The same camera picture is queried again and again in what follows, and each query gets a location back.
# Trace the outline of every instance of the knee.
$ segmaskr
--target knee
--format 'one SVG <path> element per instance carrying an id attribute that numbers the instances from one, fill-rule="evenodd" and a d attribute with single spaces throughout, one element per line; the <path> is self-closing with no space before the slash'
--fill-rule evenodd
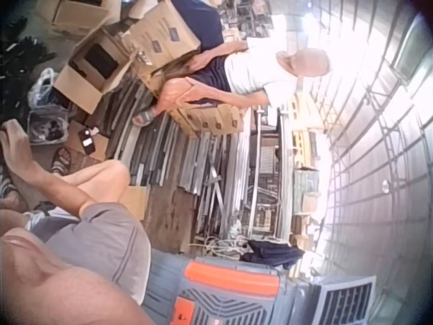
<path id="1" fill-rule="evenodd" d="M 182 86 L 184 83 L 185 83 L 184 78 L 173 78 L 173 79 L 167 80 L 165 82 L 162 90 L 164 90 L 164 89 L 176 89 L 176 88 Z"/>
<path id="2" fill-rule="evenodd" d="M 128 167 L 122 164 L 119 160 L 107 160 L 105 163 L 108 165 L 110 174 L 116 181 L 122 181 L 122 183 L 125 182 L 126 184 L 131 182 Z"/>

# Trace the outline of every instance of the open cardboard box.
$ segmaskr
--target open cardboard box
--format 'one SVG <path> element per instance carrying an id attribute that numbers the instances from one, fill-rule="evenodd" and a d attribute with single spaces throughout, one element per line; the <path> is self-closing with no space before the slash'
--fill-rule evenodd
<path id="1" fill-rule="evenodd" d="M 35 12 L 49 24 L 51 32 L 85 36 L 101 21 L 120 20 L 120 0 L 103 0 L 101 6 L 69 0 L 38 0 Z"/>
<path id="2" fill-rule="evenodd" d="M 127 47 L 140 50 L 149 72 L 196 51 L 200 41 L 191 32 L 170 0 L 159 3 L 124 34 Z"/>
<path id="3" fill-rule="evenodd" d="M 95 44 L 99 44 L 118 64 L 108 78 L 104 78 L 85 58 Z M 135 54 L 128 52 L 103 28 L 95 28 L 75 46 L 68 64 L 55 80 L 54 87 L 85 112 L 92 114 L 102 95 L 119 84 Z"/>

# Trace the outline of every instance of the foot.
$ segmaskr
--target foot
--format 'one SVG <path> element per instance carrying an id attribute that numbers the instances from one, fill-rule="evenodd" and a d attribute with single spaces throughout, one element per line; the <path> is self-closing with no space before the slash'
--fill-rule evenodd
<path id="1" fill-rule="evenodd" d="M 69 150 L 61 147 L 54 153 L 50 171 L 55 175 L 66 176 L 70 172 L 71 161 Z"/>
<path id="2" fill-rule="evenodd" d="M 17 191 L 7 168 L 0 165 L 0 209 L 16 212 L 28 211 L 28 205 L 22 195 Z"/>
<path id="3" fill-rule="evenodd" d="M 152 110 L 145 108 L 145 110 L 139 111 L 137 115 L 133 117 L 133 123 L 138 127 L 145 127 L 152 123 L 154 119 L 155 115 Z"/>

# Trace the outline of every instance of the air vent grille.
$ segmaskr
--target air vent grille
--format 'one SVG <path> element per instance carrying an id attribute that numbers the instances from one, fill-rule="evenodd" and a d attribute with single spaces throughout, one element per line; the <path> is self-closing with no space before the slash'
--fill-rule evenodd
<path id="1" fill-rule="evenodd" d="M 357 324 L 365 319 L 372 284 L 329 291 L 319 325 Z"/>

